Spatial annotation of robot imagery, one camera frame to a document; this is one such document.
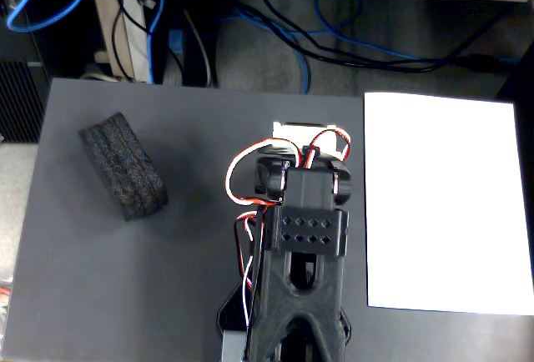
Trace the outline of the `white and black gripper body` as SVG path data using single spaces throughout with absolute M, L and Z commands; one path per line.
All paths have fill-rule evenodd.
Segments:
M 273 122 L 273 138 L 282 138 L 295 144 L 302 153 L 314 138 L 314 146 L 321 153 L 348 153 L 350 151 L 350 135 L 343 129 L 330 124 L 327 126 L 304 125 L 303 123 L 280 123 Z

